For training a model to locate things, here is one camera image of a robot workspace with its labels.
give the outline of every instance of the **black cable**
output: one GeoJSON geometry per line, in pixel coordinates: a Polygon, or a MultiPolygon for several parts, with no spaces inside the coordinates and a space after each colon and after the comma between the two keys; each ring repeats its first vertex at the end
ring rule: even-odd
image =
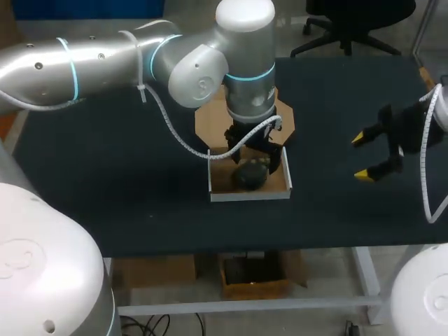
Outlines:
{"type": "MultiPolygon", "coordinates": [[[[199,323],[201,323],[202,336],[205,336],[205,327],[204,327],[204,323],[202,322],[201,316],[200,316],[198,313],[195,313],[195,315],[196,315],[197,319],[199,320],[199,323]]],[[[132,317],[130,317],[130,316],[122,315],[122,316],[120,316],[120,318],[122,318],[122,319],[128,319],[128,320],[131,321],[131,323],[125,323],[125,324],[122,324],[122,325],[121,325],[121,328],[122,328],[122,329],[125,329],[125,328],[128,328],[128,327],[139,327],[140,330],[141,330],[141,334],[142,334],[142,336],[148,336],[148,335],[149,335],[149,336],[157,336],[157,335],[155,334],[155,329],[157,328],[157,326],[159,325],[159,323],[162,321],[162,319],[164,319],[165,317],[167,318],[167,325],[166,325],[165,330],[164,330],[164,332],[163,332],[163,334],[162,334],[162,336],[165,336],[165,335],[167,334],[167,332],[168,332],[169,325],[170,325],[170,323],[171,323],[171,316],[168,315],[168,314],[162,315],[162,316],[157,320],[157,322],[155,322],[155,325],[154,325],[153,327],[150,327],[150,323],[151,323],[151,321],[153,320],[154,315],[152,315],[152,316],[148,319],[148,322],[146,322],[146,325],[144,325],[144,324],[138,322],[135,318],[132,318],[132,317]]]]}
{"type": "MultiPolygon", "coordinates": [[[[149,327],[149,323],[151,322],[151,320],[153,319],[154,316],[152,316],[149,321],[147,322],[147,326],[149,327]]],[[[165,331],[163,332],[162,336],[165,336],[167,334],[168,328],[169,328],[169,324],[171,323],[171,317],[167,314],[162,315],[162,317],[160,317],[157,322],[155,323],[155,325],[153,326],[153,335],[155,336],[154,330],[157,328],[158,324],[161,322],[161,320],[167,317],[168,318],[168,322],[167,322],[167,326],[165,327],[165,331]]]]}
{"type": "Polygon", "coordinates": [[[202,336],[205,336],[205,328],[204,328],[204,324],[202,322],[202,318],[201,316],[199,316],[198,313],[195,313],[197,319],[199,320],[199,323],[201,323],[201,331],[202,331],[202,336]]]}

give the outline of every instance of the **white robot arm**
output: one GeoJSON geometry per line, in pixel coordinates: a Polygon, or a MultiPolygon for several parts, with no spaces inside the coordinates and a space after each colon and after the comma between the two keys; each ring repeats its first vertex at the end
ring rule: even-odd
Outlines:
{"type": "MultiPolygon", "coordinates": [[[[223,0],[215,26],[201,34],[156,20],[114,36],[2,50],[0,115],[60,109],[110,88],[143,91],[153,81],[197,108],[223,83],[238,142],[276,114],[274,15],[271,0],[223,0]]],[[[269,132],[260,133],[251,146],[265,149],[269,132]]],[[[0,214],[0,335],[121,335],[94,240],[36,194],[1,142],[0,214]]]]}

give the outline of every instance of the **table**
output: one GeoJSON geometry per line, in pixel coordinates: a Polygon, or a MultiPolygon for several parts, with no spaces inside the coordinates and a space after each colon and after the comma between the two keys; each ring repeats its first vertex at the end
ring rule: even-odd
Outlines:
{"type": "MultiPolygon", "coordinates": [[[[276,85],[295,114],[287,143],[290,200],[211,204],[207,161],[176,143],[153,100],[143,106],[137,90],[31,114],[15,158],[42,198],[89,231],[106,257],[417,244],[403,266],[421,245],[448,242],[446,213],[436,225],[426,223],[417,156],[405,157],[402,174],[375,185],[353,177],[388,155],[383,139],[353,149],[357,133],[375,122],[383,105],[406,106],[426,92],[411,59],[278,59],[276,85]]],[[[156,89],[181,136],[205,152],[193,111],[156,89]]],[[[434,206],[448,186],[447,148],[448,141],[427,157],[434,206]]],[[[379,323],[394,277],[379,295],[368,248],[354,252],[365,297],[124,307],[120,313],[376,305],[370,320],[379,323]]]]}

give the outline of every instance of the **cardboard piece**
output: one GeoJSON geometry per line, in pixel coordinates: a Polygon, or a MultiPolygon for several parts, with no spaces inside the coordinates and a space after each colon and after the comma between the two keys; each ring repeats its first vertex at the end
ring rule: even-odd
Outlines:
{"type": "Polygon", "coordinates": [[[282,251],[281,264],[287,279],[308,288],[308,270],[300,250],[282,251]]]}
{"type": "Polygon", "coordinates": [[[278,252],[278,260],[283,274],[277,280],[266,282],[228,283],[224,262],[231,258],[244,258],[244,255],[224,253],[219,257],[223,296],[227,299],[268,300],[284,298],[289,294],[292,283],[307,288],[308,272],[300,250],[278,252]]]}
{"type": "Polygon", "coordinates": [[[113,260],[115,288],[145,288],[170,284],[191,284],[196,280],[194,255],[113,260]]]}
{"type": "MultiPolygon", "coordinates": [[[[295,130],[294,115],[291,107],[278,100],[275,91],[277,114],[282,117],[281,131],[272,130],[271,142],[283,145],[295,130]]],[[[195,112],[196,134],[210,147],[211,154],[225,153],[227,141],[224,133],[233,123],[225,104],[225,90],[221,86],[218,93],[207,104],[195,112]]],[[[264,153],[256,152],[243,146],[241,163],[247,159],[260,158],[264,153]]],[[[238,167],[231,157],[224,160],[209,161],[209,192],[212,202],[241,200],[273,200],[288,199],[291,196],[292,182],[289,174],[288,158],[283,149],[280,167],[267,177],[264,186],[256,191],[238,190],[233,184],[231,175],[238,167]]]]}

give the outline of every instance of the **blue light ring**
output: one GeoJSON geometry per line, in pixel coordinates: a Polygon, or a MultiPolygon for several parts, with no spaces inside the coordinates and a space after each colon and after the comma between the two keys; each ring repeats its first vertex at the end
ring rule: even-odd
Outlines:
{"type": "Polygon", "coordinates": [[[154,59],[155,59],[155,54],[157,54],[157,51],[159,51],[159,49],[166,44],[169,40],[175,39],[176,37],[180,37],[182,35],[171,35],[168,36],[165,40],[163,40],[162,42],[159,43],[159,45],[157,46],[157,48],[154,50],[153,54],[151,55],[151,59],[150,59],[150,63],[149,63],[149,70],[151,72],[151,76],[155,79],[154,76],[154,72],[153,72],[153,63],[154,63],[154,59]]]}
{"type": "Polygon", "coordinates": [[[259,80],[259,79],[261,79],[261,78],[266,77],[266,76],[269,75],[271,72],[273,72],[274,68],[275,68],[275,63],[274,63],[274,65],[272,65],[272,68],[271,68],[271,69],[269,69],[269,70],[266,71],[265,73],[262,73],[261,75],[256,76],[256,77],[236,77],[236,76],[232,76],[232,75],[229,75],[229,74],[227,74],[226,76],[227,76],[228,78],[230,78],[230,79],[233,79],[234,81],[251,82],[251,81],[257,81],[257,80],[259,80]]]}
{"type": "Polygon", "coordinates": [[[72,100],[77,100],[78,94],[79,94],[78,75],[76,74],[75,64],[73,62],[73,58],[71,57],[71,52],[70,52],[70,49],[69,49],[69,43],[64,38],[57,37],[56,39],[62,44],[62,46],[64,47],[65,51],[67,52],[67,54],[70,57],[70,67],[71,67],[71,74],[73,76],[73,91],[74,91],[72,100]]]}

